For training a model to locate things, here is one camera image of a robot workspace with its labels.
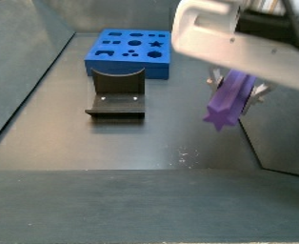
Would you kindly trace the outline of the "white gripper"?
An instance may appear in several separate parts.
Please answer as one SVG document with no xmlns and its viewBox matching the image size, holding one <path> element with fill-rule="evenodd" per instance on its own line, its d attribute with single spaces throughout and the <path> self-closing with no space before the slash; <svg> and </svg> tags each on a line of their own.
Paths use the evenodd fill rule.
<svg viewBox="0 0 299 244">
<path fill-rule="evenodd" d="M 211 64 L 244 71 L 299 91 L 299 50 L 290 44 L 235 31 L 244 0 L 182 0 L 176 8 L 172 45 L 176 52 Z M 208 69 L 207 85 L 218 91 L 224 76 Z M 246 115 L 275 86 L 254 87 L 242 114 Z"/>
</svg>

